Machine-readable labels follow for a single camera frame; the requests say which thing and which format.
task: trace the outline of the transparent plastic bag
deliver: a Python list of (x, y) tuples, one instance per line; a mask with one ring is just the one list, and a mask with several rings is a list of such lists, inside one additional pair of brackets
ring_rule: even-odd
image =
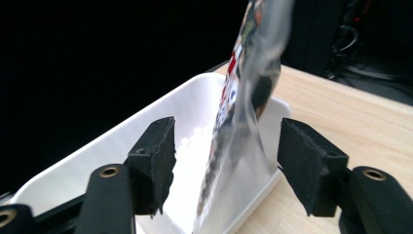
[(277, 169), (277, 155), (265, 154), (257, 123), (280, 75), (292, 4), (248, 1), (219, 103), (194, 233), (228, 232)]

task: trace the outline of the brass screw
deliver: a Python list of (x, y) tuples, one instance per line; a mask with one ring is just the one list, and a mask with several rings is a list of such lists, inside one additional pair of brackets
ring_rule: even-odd
[(115, 176), (119, 172), (118, 167), (109, 167), (102, 169), (99, 173), (100, 177), (112, 177)]
[(18, 214), (15, 209), (6, 209), (0, 212), (0, 227), (9, 224)]
[(371, 179), (377, 180), (377, 181), (384, 181), (384, 180), (387, 179), (385, 175), (383, 175), (382, 173), (380, 173), (379, 171), (376, 171), (376, 170), (366, 169), (366, 170), (362, 171), (362, 173), (365, 176), (367, 176)]

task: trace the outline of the screw hole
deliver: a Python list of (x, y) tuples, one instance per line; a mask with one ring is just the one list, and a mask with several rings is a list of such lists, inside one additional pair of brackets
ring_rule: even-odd
[(384, 181), (387, 179), (385, 175), (376, 170), (366, 169), (363, 173), (365, 176), (377, 181)]
[(0, 212), (0, 228), (9, 224), (17, 215), (16, 210), (7, 209)]
[(138, 153), (138, 154), (146, 154), (146, 149), (136, 149), (136, 153)]
[(118, 172), (119, 172), (119, 168), (109, 167), (109, 168), (105, 168), (102, 171), (100, 171), (99, 175), (100, 177), (112, 177), (112, 176), (115, 176)]

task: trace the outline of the light wood surface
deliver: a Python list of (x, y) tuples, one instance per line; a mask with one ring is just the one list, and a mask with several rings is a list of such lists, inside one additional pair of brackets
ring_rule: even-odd
[[(225, 74), (227, 65), (215, 72)], [(413, 198), (413, 107), (282, 66), (273, 93), (350, 157), (392, 175)], [(237, 233), (340, 233), (335, 217), (307, 216), (283, 177)]]

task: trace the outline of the white plastic container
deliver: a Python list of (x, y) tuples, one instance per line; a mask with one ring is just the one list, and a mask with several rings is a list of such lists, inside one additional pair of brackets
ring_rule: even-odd
[[(46, 212), (85, 193), (90, 174), (98, 167), (124, 163), (136, 141), (155, 120), (175, 118), (176, 165), (164, 214), (153, 219), (136, 216), (137, 233), (191, 233), (205, 174), (212, 128), (225, 76), (203, 73), (138, 111), (102, 136), (27, 182), (13, 197), (12, 204), (29, 205), (34, 215)], [(282, 117), (290, 117), (284, 101), (272, 97), (259, 122), (266, 154), (276, 160)], [(281, 178), (276, 170), (245, 210), (228, 223), (235, 232)]]

